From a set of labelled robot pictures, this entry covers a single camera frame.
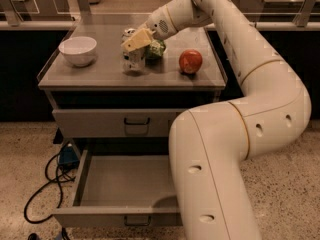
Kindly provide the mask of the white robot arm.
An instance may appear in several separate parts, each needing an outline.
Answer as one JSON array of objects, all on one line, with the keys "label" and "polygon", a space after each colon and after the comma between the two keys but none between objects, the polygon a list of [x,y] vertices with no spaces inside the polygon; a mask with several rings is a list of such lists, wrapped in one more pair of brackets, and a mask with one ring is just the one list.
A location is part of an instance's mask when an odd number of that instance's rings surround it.
[{"label": "white robot arm", "polygon": [[303,82],[231,0],[172,0],[121,47],[130,53],[209,23],[243,95],[188,109],[171,126],[169,159],[185,237],[262,240],[239,164],[301,135],[311,114]]}]

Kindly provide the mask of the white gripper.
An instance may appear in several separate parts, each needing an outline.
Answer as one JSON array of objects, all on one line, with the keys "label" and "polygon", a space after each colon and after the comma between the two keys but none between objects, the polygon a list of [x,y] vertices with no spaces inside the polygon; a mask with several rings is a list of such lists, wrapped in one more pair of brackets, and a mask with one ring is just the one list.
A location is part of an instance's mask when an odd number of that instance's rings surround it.
[{"label": "white gripper", "polygon": [[153,36],[159,40],[166,40],[194,25],[199,19],[193,0],[172,0],[152,12],[138,29],[125,29],[121,48],[126,52],[132,52],[146,47],[153,41]]}]

